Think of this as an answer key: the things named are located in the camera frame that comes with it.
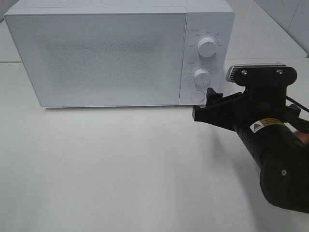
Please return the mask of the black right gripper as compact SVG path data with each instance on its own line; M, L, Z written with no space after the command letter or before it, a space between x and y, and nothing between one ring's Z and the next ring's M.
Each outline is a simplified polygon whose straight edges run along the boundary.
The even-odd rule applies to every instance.
M286 104L285 88L246 88L223 97L209 87L206 106L194 106L193 119L238 135L283 135L291 132L286 123L301 130L300 111Z

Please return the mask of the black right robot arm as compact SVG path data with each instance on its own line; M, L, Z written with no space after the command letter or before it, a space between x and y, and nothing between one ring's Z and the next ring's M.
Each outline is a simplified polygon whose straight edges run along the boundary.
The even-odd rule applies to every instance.
M292 131L308 133L300 108L286 105L285 88L254 89L224 97L207 90L206 106L193 108L196 122L234 131L260 168L260 187L277 207L309 211L309 146Z

